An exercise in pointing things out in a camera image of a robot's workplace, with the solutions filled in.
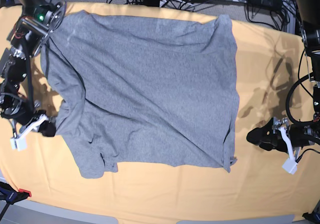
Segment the grey t-shirt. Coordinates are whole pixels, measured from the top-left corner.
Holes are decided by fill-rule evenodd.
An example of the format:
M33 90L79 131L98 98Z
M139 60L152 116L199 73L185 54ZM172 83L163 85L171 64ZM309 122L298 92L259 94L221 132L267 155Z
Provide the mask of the grey t-shirt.
M236 162L237 44L229 16L207 23L68 15L40 53L62 102L56 133L82 177L122 162L222 168Z

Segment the black clamp right corner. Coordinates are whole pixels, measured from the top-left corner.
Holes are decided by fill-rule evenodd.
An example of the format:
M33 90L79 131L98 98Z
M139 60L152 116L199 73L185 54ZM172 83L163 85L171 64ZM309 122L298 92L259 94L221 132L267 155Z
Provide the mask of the black clamp right corner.
M320 213L319 212L312 212L312 213L304 213L302 217L309 221L312 224L320 224Z

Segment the blue red table clamp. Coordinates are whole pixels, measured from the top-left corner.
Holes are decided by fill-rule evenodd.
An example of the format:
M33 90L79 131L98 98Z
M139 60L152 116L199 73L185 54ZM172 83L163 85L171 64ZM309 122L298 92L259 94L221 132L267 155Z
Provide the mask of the blue red table clamp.
M15 190L8 183L0 182L0 200L5 201L9 205L31 198L30 191L25 189Z

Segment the black power adapter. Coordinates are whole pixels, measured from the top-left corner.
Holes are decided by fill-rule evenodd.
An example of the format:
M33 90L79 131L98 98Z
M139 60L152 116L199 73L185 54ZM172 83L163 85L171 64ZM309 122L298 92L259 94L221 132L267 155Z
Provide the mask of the black power adapter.
M270 11L280 11L283 5L282 0L248 0L248 3Z

